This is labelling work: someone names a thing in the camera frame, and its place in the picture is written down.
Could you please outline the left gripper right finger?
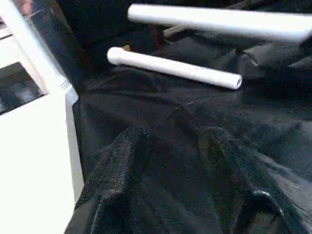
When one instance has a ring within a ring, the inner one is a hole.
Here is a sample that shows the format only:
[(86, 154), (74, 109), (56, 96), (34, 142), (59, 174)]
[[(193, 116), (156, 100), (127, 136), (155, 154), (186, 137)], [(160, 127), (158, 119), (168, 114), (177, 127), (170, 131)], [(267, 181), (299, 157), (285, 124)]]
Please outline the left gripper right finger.
[(220, 127), (201, 133), (201, 160), (225, 234), (309, 234), (312, 184)]

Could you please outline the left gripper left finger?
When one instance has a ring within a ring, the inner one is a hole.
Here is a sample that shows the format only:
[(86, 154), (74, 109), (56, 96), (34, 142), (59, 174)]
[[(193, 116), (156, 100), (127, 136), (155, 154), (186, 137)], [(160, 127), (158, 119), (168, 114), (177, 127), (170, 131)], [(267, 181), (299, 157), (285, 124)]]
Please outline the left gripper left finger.
[(130, 199), (148, 161), (149, 133), (123, 131), (101, 151), (76, 203), (67, 234), (130, 234)]

